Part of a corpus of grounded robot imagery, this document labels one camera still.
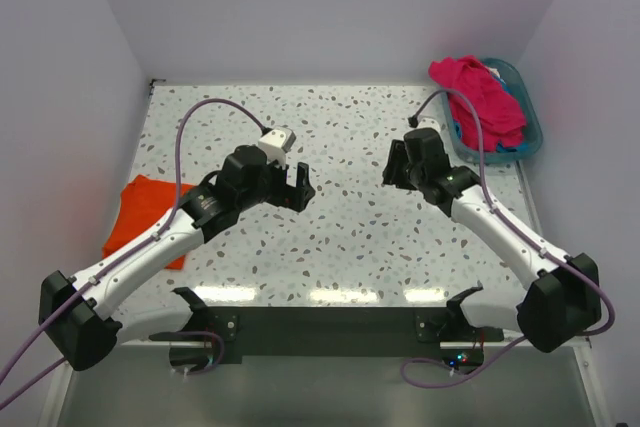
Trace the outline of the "pink t shirt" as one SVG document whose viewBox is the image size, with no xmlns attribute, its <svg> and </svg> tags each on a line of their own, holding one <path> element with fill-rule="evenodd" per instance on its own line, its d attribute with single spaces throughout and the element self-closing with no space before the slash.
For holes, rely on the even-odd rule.
<svg viewBox="0 0 640 427">
<path fill-rule="evenodd" d="M 486 152 L 493 152 L 496 138 L 492 134 L 505 133 L 510 127 L 505 118 L 509 98 L 503 97 L 501 86 L 487 67 L 473 55 L 446 57 L 432 62 L 428 74 L 439 86 L 464 94 L 475 108 L 472 112 L 468 103 L 459 96 L 448 96 L 451 115 L 462 143 L 472 150 L 483 146 Z"/>
</svg>

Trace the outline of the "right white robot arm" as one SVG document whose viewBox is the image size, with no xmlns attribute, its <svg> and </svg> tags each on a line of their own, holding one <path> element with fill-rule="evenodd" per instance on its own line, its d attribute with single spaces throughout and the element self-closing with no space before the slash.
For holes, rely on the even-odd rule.
<svg viewBox="0 0 640 427">
<path fill-rule="evenodd" d="M 480 175 L 451 164 L 435 129 L 416 129 L 392 142 L 383 182 L 419 192 L 469 229 L 511 269 L 524 290 L 501 297 L 472 287 L 455 295 L 445 316 L 452 337 L 466 340 L 480 328 L 510 330 L 550 353 L 601 320 L 595 261 L 586 254 L 567 254 L 506 211 Z"/>
</svg>

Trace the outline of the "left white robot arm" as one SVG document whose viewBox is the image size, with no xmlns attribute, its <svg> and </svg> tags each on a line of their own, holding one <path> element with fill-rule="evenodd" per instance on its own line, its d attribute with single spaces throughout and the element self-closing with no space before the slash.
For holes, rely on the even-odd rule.
<svg viewBox="0 0 640 427">
<path fill-rule="evenodd" d="M 200 337 L 207 315 L 193 305 L 145 314 L 129 324 L 114 314 L 145 282 L 236 225 L 246 210 L 268 203 L 304 211 L 315 195 L 309 174 L 309 166 L 298 163 L 290 185 L 287 166 L 262 148 L 237 147 L 221 169 L 207 174 L 123 248 L 73 276 L 59 271 L 47 276 L 40 290 L 40 326 L 76 371 L 97 365 L 116 345 L 135 338 L 175 331 L 185 339 Z"/>
</svg>

